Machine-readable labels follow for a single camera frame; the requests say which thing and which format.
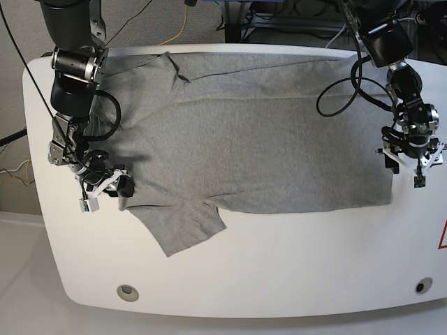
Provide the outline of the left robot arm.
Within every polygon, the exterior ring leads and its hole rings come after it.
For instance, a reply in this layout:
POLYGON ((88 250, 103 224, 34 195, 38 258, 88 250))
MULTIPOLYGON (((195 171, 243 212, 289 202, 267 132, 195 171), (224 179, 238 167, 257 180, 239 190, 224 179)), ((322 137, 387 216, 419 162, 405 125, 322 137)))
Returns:
POLYGON ((407 63, 406 56, 413 45, 400 24, 397 10, 403 1, 338 1, 347 29, 354 38, 357 60, 347 77, 353 95, 332 117, 344 112, 361 96, 382 110, 391 112, 393 123, 381 129, 386 168, 397 174, 401 167, 410 170, 415 188, 426 185, 426 175, 434 165, 443 163, 446 145, 436 138, 439 114, 435 106, 424 103, 419 74, 407 63), (381 85, 391 104, 373 98, 362 90, 368 79, 363 65, 372 62, 378 68, 387 68, 387 84, 381 85))

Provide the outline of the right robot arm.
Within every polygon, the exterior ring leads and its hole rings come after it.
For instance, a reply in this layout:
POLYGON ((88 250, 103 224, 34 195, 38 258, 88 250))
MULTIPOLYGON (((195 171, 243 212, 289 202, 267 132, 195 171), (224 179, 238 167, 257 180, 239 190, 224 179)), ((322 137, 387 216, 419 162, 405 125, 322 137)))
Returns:
POLYGON ((133 196, 132 175, 124 165, 109 166, 108 153, 90 148, 93 142, 109 139, 118 129, 122 110, 118 100, 99 89, 105 61, 107 33, 100 1, 41 1, 48 33, 55 44, 51 58, 54 70, 50 103, 55 109, 52 141, 48 148, 51 164, 66 165, 80 184, 83 212, 98 210, 98 197, 133 196), (96 98, 109 100, 115 121, 103 135, 86 135, 96 98))

